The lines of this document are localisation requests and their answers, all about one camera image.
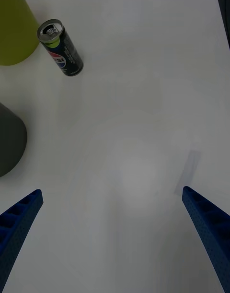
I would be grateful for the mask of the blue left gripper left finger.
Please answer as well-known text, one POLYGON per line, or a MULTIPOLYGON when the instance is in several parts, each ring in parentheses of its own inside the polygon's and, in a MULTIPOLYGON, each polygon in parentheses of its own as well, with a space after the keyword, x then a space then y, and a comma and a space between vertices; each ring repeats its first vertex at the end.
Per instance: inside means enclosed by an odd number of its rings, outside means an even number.
POLYGON ((0 215, 0 292, 42 205, 42 191, 36 189, 0 215))

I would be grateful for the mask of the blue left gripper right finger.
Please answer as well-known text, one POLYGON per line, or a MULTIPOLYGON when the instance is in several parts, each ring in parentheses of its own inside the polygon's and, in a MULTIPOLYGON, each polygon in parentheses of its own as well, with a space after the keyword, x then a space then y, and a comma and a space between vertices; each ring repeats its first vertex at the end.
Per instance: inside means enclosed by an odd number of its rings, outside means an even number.
POLYGON ((230 292, 230 216, 211 201, 184 187, 182 202, 199 234, 224 292, 230 292))

